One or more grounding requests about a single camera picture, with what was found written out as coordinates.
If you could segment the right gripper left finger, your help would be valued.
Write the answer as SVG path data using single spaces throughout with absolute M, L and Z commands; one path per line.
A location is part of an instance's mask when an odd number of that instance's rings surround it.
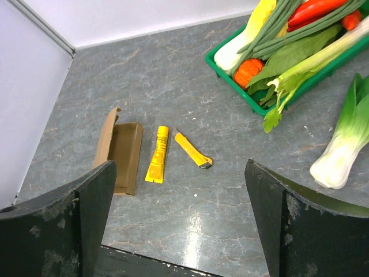
M 107 161 L 1 209 L 1 276 L 93 276 L 115 183 Z

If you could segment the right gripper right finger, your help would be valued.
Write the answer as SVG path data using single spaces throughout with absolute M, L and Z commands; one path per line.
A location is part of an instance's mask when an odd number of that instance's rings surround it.
M 250 159 L 244 171 L 270 276 L 368 276 L 368 208 Z

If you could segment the brown cardboard express box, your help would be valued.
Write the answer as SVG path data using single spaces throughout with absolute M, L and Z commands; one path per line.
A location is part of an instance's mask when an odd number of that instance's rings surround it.
M 116 164 L 116 195 L 135 195 L 143 126 L 138 122 L 117 123 L 119 107 L 113 108 L 100 132 L 93 167 L 108 160 Z

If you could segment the yellow tube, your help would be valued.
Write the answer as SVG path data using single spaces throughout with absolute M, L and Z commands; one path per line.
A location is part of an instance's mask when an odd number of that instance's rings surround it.
M 146 172 L 145 181 L 162 184 L 167 153 L 169 127 L 161 125 L 157 130 L 155 151 Z

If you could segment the yellow utility knife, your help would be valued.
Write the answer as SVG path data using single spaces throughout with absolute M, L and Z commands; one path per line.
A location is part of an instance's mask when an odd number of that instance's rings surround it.
M 213 166 L 213 160 L 200 153 L 180 131 L 174 129 L 172 136 L 199 168 L 208 169 Z

